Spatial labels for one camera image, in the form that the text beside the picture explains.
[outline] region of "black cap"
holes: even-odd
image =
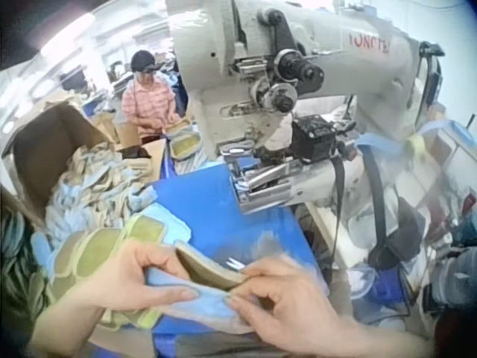
[[[156,59],[146,50],[137,51],[131,59],[131,71],[132,72],[154,72],[160,68],[160,65],[156,65]]]

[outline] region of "sewing machine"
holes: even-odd
[[[343,135],[371,132],[405,140],[426,121],[442,77],[438,45],[420,43],[362,8],[313,11],[285,2],[168,0],[183,82],[211,159],[223,156],[244,213],[276,205],[332,198],[342,156],[346,216],[370,190],[360,156]],[[425,72],[424,86],[416,84]],[[299,99],[354,95],[356,114],[338,122],[293,118],[291,145],[270,153],[263,145]],[[261,159],[243,167],[241,157]],[[392,181],[399,168],[383,174]]]

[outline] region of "striped shirt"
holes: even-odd
[[[163,128],[177,124],[174,92],[160,78],[154,78],[150,89],[141,86],[136,79],[130,83],[122,97],[122,110],[128,122],[138,128],[139,136],[154,136]]]

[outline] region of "blue work surface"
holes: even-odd
[[[275,207],[249,215],[241,213],[225,165],[160,180],[153,186],[158,194],[157,202],[191,228],[189,243],[208,257],[215,258],[227,247],[251,246],[264,231],[269,230],[278,237],[288,254],[299,262],[317,267],[289,208]],[[167,316],[154,328],[154,333],[159,335],[210,331],[202,324]]]

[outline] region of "wall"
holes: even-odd
[[[417,40],[439,43],[443,86],[439,101],[447,116],[466,125],[477,114],[477,16],[465,0],[368,0],[378,16]],[[473,127],[477,136],[477,126]]]

